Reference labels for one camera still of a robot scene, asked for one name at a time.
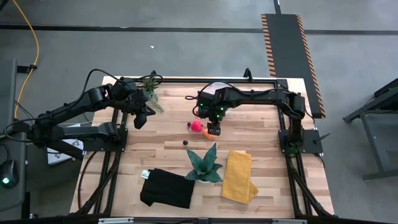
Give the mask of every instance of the potted plant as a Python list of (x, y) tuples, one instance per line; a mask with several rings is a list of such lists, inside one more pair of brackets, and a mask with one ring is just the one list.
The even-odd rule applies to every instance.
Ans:
[(149, 103), (151, 103), (155, 110), (163, 113), (163, 108), (159, 105), (159, 99), (154, 91), (157, 88), (157, 82), (159, 81), (157, 81), (154, 77), (145, 78), (142, 81), (142, 86), (145, 88), (145, 92), (148, 95)]
[(187, 174), (186, 179), (199, 180), (204, 183), (223, 181), (220, 175), (217, 174), (217, 170), (223, 165), (215, 163), (217, 159), (216, 143), (206, 152), (203, 159), (191, 150), (187, 150), (187, 153), (193, 170)]

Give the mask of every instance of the small white label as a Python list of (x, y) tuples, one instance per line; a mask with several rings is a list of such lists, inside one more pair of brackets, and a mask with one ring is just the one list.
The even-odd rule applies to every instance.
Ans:
[(144, 179), (148, 179), (150, 172), (148, 170), (143, 170), (141, 177)]

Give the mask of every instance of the yellow cloth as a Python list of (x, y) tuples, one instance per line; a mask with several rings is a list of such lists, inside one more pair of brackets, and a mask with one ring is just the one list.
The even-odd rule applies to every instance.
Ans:
[(221, 196), (246, 205), (259, 192), (250, 180), (251, 155), (230, 151)]

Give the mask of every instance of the black cloth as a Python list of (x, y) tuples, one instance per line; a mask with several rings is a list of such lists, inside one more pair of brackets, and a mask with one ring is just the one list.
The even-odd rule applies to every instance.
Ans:
[(189, 208), (194, 180), (173, 174), (162, 169), (149, 170), (140, 194), (141, 202), (151, 206), (154, 202), (165, 203), (180, 208)]

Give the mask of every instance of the computer mouse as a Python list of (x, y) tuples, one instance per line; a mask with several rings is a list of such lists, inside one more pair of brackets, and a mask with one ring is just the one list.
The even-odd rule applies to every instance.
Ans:
[(0, 165), (0, 180), (4, 188), (14, 188), (19, 182), (17, 164), (13, 160), (7, 160)]

